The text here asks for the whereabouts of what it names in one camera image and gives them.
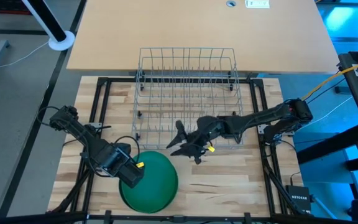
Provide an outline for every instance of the light wood tabletop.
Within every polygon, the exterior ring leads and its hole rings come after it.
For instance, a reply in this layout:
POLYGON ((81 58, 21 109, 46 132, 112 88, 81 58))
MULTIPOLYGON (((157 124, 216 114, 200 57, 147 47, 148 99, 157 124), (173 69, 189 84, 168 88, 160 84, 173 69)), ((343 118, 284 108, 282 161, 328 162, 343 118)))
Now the light wood tabletop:
POLYGON ((89 0, 68 69, 137 70, 142 47, 226 47, 247 72, 335 73, 337 54, 313 0, 89 0))
MULTIPOLYGON (((75 101, 79 122, 86 124, 89 120, 98 77, 82 77, 75 101)), ((264 78, 268 107, 283 102, 280 84, 275 78, 264 78)), ((102 138, 114 142, 118 137, 131 135, 131 123, 134 108, 134 83, 112 83, 102 138)), ((252 113, 252 102, 249 86, 241 85, 244 114, 252 113)), ((100 113, 104 89, 102 88, 97 116, 100 113)), ((262 109, 260 97, 259 109, 262 109)), ((72 140, 68 135, 66 141, 72 140)), ((284 140, 293 143, 292 138, 284 140)), ((132 145, 132 156, 137 154, 136 146, 131 140, 124 141, 132 145)), ((62 151, 55 183, 48 209, 55 208, 74 186, 82 145, 76 141, 67 144, 62 151)), ((166 155, 178 173, 179 188, 173 202, 160 212, 151 215, 185 215, 202 217, 243 217, 249 212, 252 217, 269 217, 262 162, 257 140, 256 128, 249 128, 245 133, 244 145, 237 149, 216 148, 215 152, 207 152, 200 165, 193 158, 185 156, 169 156, 171 149, 158 150, 166 155)), ((278 163, 283 184, 290 183, 290 176, 299 172, 296 152, 287 144, 277 146, 278 163)), ((301 175, 294 175, 295 185, 303 185, 301 175)), ((280 211, 278 193, 272 184, 276 211, 280 211)), ((145 215, 136 212, 122 201, 118 178, 94 178, 89 212, 104 214, 112 210, 115 215, 145 215)), ((81 208, 85 188, 80 193, 78 208, 81 208)))

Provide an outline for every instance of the black metal frame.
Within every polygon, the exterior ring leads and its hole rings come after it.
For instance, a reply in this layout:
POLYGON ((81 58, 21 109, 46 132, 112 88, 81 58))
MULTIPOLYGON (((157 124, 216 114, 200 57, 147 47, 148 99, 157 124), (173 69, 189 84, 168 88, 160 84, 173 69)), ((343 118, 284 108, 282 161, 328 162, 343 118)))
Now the black metal frame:
MULTIPOLYGON (((198 82, 198 79, 195 78, 193 80, 191 80, 193 82, 198 82)), ((234 80, 220 80, 220 79, 212 79, 210 80, 209 78, 206 78, 204 80, 205 82, 217 82, 217 83, 227 83, 227 82, 234 82, 234 80)), ((103 97, 103 103, 102 103, 102 108, 100 111, 100 119, 99 122, 103 124, 104 122, 104 117, 106 115, 106 108, 107 108, 107 102, 108 102, 108 98, 109 98, 109 92, 111 90, 111 84, 112 83, 116 83, 116 82, 135 82, 135 78, 134 77, 129 77, 129 78, 108 78, 108 77, 103 77, 103 78, 99 78, 97 85, 96 85, 96 90, 95 90, 95 95, 94 95, 94 100, 93 100, 93 104, 92 104, 92 109, 91 109, 91 114, 89 117, 89 122, 94 122, 95 116, 96 116, 96 110, 98 109, 98 101, 99 101, 99 96, 101 93, 101 89, 103 86, 105 86, 105 91, 104 91, 104 97, 103 97)), ((258 104, 257 104, 257 97, 256 97, 256 90, 255 90, 255 86, 258 86, 259 88, 259 94, 260 94, 260 98, 262 101, 262 109, 266 110, 268 108, 267 106, 267 100, 266 100, 266 95, 265 95, 265 90, 264 90, 264 83, 262 79, 244 79, 244 80, 239 80, 240 84, 249 84, 250 86, 250 93, 251 93, 251 98, 252 98, 252 105, 253 105, 253 109, 254 112, 258 112, 258 104)), ((275 146, 269 146, 270 147, 270 152, 272 154, 271 159, 272 159, 272 163, 273 163, 273 170, 270 168, 269 166, 269 162, 267 160, 267 154, 265 151, 265 147, 266 145, 263 143, 263 134, 258 134, 258 139, 259 139, 259 149, 260 149, 260 155, 262 158, 262 165, 263 165, 263 172, 264 172, 264 181, 265 181, 265 186, 266 186, 266 193, 267 193, 267 201, 268 201, 268 208, 269 208, 269 212, 270 215, 275 214, 275 205, 274 205, 274 201, 273 201, 273 192, 272 192, 272 185, 270 182, 270 179, 272 179, 272 181, 274 182, 275 185, 279 184, 281 187, 277 187, 278 191, 279 191, 279 199, 280 199, 280 208, 283 214, 287 214, 287 203, 285 198, 287 198, 288 200, 291 200, 291 198, 289 197, 288 193, 285 191, 285 189, 282 186, 281 183, 281 175, 280 175, 280 168, 278 165, 278 159, 277 159, 277 153, 276 153, 276 148, 275 146)), ((78 168, 78 173, 77 173, 77 181, 80 179, 82 173, 85 170, 85 163, 84 161, 81 159, 80 161, 80 166, 78 168)), ((86 185, 86 189, 85 189, 85 197, 84 197, 84 201, 82 204, 82 212, 88 212, 88 207, 89 207, 89 202, 90 202, 90 197, 91 197, 91 191, 92 191, 92 183, 93 183, 93 174, 90 175, 89 179, 88 179, 88 183, 86 185)), ((77 209, 77 203, 78 203, 78 197, 79 194, 76 194, 74 199, 73 199, 73 203, 71 204, 70 207, 70 211, 71 212, 75 212, 77 209)), ((210 222, 269 222, 270 221, 270 217, 264 217, 264 218, 251 218, 250 217, 250 213, 244 213, 243 217, 184 217, 184 216, 169 216, 169 217, 162 217, 162 216, 127 216, 127 215, 109 215, 111 221, 113 220, 155 220, 155 221, 172 221, 172 222, 187 222, 187 221, 193 221, 193 222, 205 222, 205 221, 210 221, 210 222)), ((91 215, 90 217, 93 218, 101 218, 103 216, 94 216, 91 215)))

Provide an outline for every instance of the metal wire basket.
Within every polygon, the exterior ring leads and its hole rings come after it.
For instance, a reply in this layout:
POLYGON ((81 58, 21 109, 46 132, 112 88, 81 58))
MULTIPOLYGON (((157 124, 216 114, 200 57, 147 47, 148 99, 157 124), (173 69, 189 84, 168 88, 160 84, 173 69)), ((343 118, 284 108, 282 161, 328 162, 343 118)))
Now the metal wire basket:
MULTIPOLYGON (((144 149, 165 149, 177 134, 176 120, 189 133, 200 116, 243 114, 233 49, 142 48, 135 88, 132 135, 144 149)), ((243 144, 223 138, 213 143, 243 144)))

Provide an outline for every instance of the wooden board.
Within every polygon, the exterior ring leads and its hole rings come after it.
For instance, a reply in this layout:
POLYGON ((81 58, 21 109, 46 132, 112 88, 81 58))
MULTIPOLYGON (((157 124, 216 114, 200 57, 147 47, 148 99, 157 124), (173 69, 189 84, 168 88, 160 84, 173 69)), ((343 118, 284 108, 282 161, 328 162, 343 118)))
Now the wooden board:
POLYGON ((335 73, 339 62, 313 0, 89 0, 68 69, 137 70, 142 47, 227 47, 240 71, 335 73))
MULTIPOLYGON (((83 77, 75 102, 79 120, 88 122, 98 77, 83 77)), ((277 79, 264 78, 267 103, 273 107, 282 103, 283 98, 277 79)), ((244 113, 252 112, 248 85, 241 85, 244 113)), ((99 99, 99 110, 104 90, 99 99)), ((102 138, 114 142, 118 137, 131 134, 132 110, 134 102, 134 83, 113 83, 104 125, 112 128, 103 131, 102 138)), ((68 135, 66 141, 72 140, 68 135)), ((284 138, 293 143, 292 138, 284 138)), ((132 156, 137 154, 132 144, 132 156)), ((62 151, 53 192, 48 209, 55 208, 73 187, 82 146, 78 142, 67 144, 62 151)), ((256 128, 246 131, 246 142, 239 149, 217 148, 202 157, 203 162, 196 165, 193 159, 184 156, 169 156, 172 150, 159 150, 165 154, 178 172, 179 189, 174 201, 164 210, 153 215, 186 215, 242 217, 250 212, 253 217, 268 217, 265 183, 262 173, 256 128)), ((278 162, 284 184, 289 184, 291 174, 299 171, 296 152, 287 144, 277 146, 278 162)), ((300 175, 295 175, 294 183, 302 185, 300 175)), ((82 204, 85 188, 80 197, 82 204)), ((280 210, 278 194, 273 187, 275 208, 280 210)), ((91 214, 104 214, 112 210, 115 215, 145 215, 128 208, 121 200, 117 178, 95 177, 89 204, 91 214)))

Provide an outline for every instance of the green bowl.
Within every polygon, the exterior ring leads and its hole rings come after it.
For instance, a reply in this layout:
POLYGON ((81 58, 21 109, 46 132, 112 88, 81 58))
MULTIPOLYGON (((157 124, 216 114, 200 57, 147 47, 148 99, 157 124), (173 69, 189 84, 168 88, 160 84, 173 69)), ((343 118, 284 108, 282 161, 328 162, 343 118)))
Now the green bowl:
POLYGON ((177 172, 169 159, 159 152, 146 151, 138 156, 139 162, 145 165, 144 176, 133 189, 119 181, 121 198, 138 212, 161 211, 172 202, 178 191, 177 172))

